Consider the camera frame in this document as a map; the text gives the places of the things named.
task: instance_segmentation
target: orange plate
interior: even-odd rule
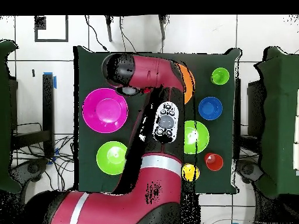
[[[193,93],[195,90],[195,79],[191,73],[191,71],[188,71],[188,69],[179,64],[180,67],[180,71],[183,74],[183,80],[186,86],[186,91],[184,92],[184,98],[185,98],[185,104],[191,99],[191,97],[193,96]]]

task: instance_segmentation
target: yellow cup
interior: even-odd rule
[[[193,181],[195,174],[195,180],[199,178],[199,169],[192,164],[185,164],[182,169],[182,177],[187,181]]]

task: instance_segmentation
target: white tile floor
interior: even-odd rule
[[[107,36],[104,16],[90,16],[89,22],[98,34],[99,41],[109,51],[124,51],[119,27],[119,17],[111,25],[112,39]],[[170,15],[165,30],[165,53],[208,53],[219,54],[229,48],[242,50],[239,64],[241,86],[241,123],[246,125],[247,93],[249,82],[259,79],[253,65],[261,61],[263,51],[268,46],[280,46],[288,53],[299,49],[298,15]],[[39,31],[40,39],[61,39],[64,36],[64,17],[48,16],[47,29]],[[8,67],[12,76],[19,81],[18,123],[42,123],[41,116],[41,77],[43,72],[52,72],[57,76],[57,88],[54,90],[55,102],[55,138],[71,136],[74,131],[74,73],[72,46],[85,46],[91,51],[103,51],[96,41],[84,16],[69,16],[68,43],[35,43],[33,16],[0,17],[0,39],[13,40],[19,46],[8,57]],[[130,39],[136,51],[158,52],[161,49],[161,31],[158,15],[130,16],[122,18],[124,34]],[[126,51],[134,51],[124,39]],[[37,130],[38,126],[22,126],[19,132]],[[63,153],[71,155],[65,147]],[[52,178],[52,186],[57,186],[57,172],[49,165],[47,172]],[[64,173],[66,187],[72,186],[74,174]],[[236,175],[235,185],[239,188],[237,195],[200,195],[202,224],[252,224],[255,214],[255,197],[251,185],[246,185]],[[43,190],[49,190],[47,176],[37,183],[30,183],[27,200]]]

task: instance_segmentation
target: blue bowl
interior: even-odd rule
[[[222,113],[222,104],[215,97],[206,97],[199,103],[199,114],[205,120],[215,120]]]

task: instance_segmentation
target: red cup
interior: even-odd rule
[[[208,153],[204,156],[204,161],[211,171],[219,171],[223,167],[223,159],[218,154]]]

